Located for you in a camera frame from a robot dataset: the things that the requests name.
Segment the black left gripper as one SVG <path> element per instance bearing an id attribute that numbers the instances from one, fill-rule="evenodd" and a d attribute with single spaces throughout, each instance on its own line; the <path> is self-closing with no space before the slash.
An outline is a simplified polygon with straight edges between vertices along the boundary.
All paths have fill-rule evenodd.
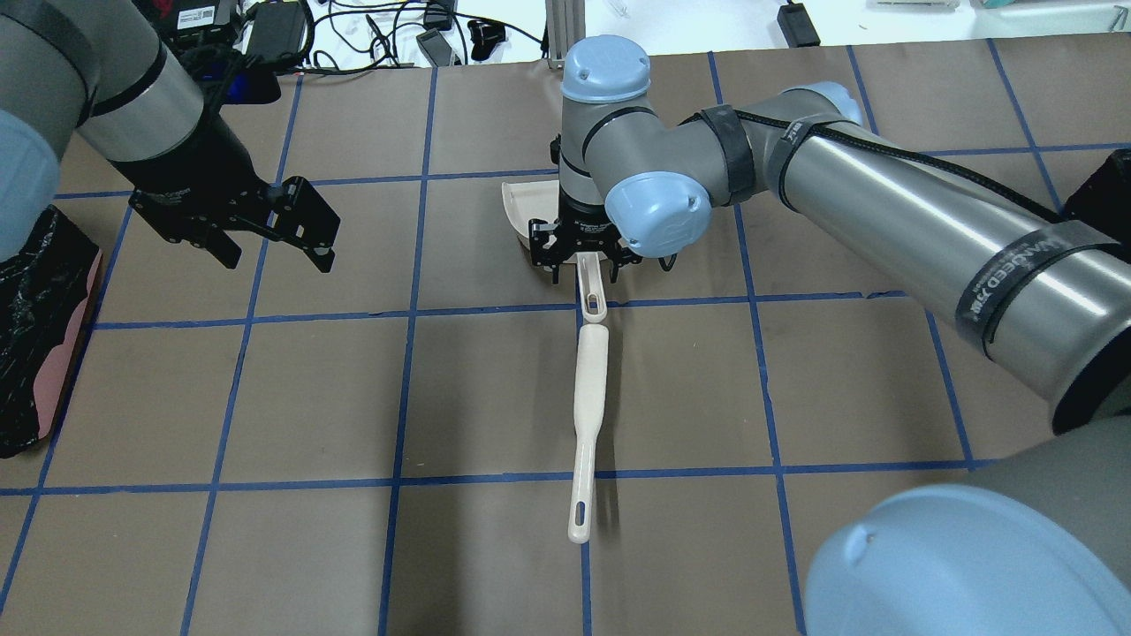
<path id="1" fill-rule="evenodd" d="M 307 178 L 270 184 L 217 114 L 205 114 L 195 131 L 162 155 L 129 162 L 130 205 L 170 243 L 202 249 L 235 269 L 241 246 L 231 232 L 251 232 L 295 246 L 316 269 L 335 261 L 338 214 Z"/>

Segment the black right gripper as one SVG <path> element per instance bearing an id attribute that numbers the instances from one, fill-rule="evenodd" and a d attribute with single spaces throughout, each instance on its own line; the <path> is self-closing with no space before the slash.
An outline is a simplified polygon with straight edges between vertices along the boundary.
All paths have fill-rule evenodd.
<path id="1" fill-rule="evenodd" d="M 621 243 L 618 225 L 608 218 L 603 205 L 582 204 L 575 199 L 558 199 L 554 221 L 541 218 L 527 222 L 530 261 L 552 273 L 552 283 L 560 280 L 560 266 L 569 258 L 595 251 L 611 263 L 611 282 L 618 282 L 619 270 L 640 264 L 641 256 Z"/>

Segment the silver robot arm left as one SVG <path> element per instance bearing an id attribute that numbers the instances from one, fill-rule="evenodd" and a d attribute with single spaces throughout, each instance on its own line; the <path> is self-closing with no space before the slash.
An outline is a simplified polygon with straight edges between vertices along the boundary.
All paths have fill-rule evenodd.
<path id="1" fill-rule="evenodd" d="M 335 261 L 339 216 L 307 178 L 270 184 L 223 120 L 247 61 L 224 52 L 210 83 L 187 71 L 131 1 L 3 3 L 3 258 L 59 192 L 74 136 L 133 187 L 130 205 L 170 243 L 241 261 L 234 232 Z"/>

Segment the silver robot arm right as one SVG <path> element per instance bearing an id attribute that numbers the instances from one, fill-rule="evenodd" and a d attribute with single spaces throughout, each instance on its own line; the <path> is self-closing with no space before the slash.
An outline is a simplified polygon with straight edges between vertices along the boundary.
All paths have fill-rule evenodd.
<path id="1" fill-rule="evenodd" d="M 837 83 L 718 105 L 674 128 L 633 41 L 563 60 L 558 220 L 532 261 L 619 269 L 703 235 L 711 206 L 768 194 L 1050 404 L 1055 437 L 955 485 L 913 488 L 837 531 L 808 571 L 812 635 L 1126 635 L 1128 257 L 972 170 L 867 132 Z"/>

